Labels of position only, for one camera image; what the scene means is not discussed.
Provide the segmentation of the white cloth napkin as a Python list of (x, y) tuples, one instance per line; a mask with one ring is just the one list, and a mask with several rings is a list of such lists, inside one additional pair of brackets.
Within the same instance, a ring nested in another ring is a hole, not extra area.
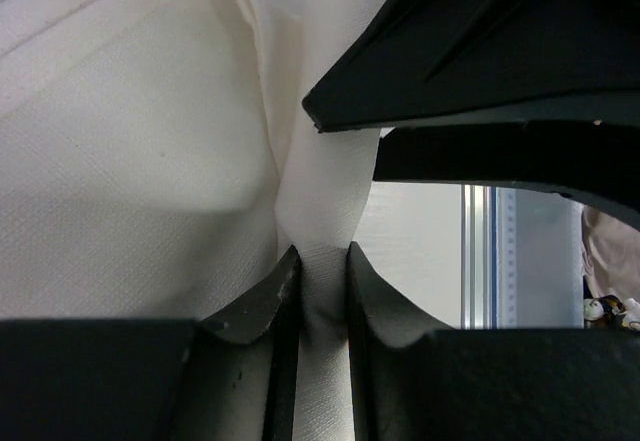
[(345, 261), (379, 134), (303, 96), (385, 0), (1, 0), (1, 314), (203, 317), (302, 259), (293, 436), (354, 436)]

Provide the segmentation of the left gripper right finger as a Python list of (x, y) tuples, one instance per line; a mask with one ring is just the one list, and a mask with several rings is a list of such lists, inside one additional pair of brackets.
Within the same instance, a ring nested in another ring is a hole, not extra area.
[(635, 440), (639, 336), (454, 329), (349, 248), (347, 317), (359, 440)]

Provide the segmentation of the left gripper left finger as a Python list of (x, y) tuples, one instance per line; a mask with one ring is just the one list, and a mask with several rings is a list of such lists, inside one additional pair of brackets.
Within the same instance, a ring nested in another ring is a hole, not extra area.
[(288, 440), (301, 261), (294, 249), (204, 320), (1, 324), (5, 440)]

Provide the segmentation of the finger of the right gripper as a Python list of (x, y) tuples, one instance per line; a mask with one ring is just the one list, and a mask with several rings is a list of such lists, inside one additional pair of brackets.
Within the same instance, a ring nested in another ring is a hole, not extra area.
[(558, 194), (639, 226), (639, 131), (603, 121), (395, 129), (373, 178)]
[(309, 91), (326, 132), (639, 123), (639, 0), (386, 0)]

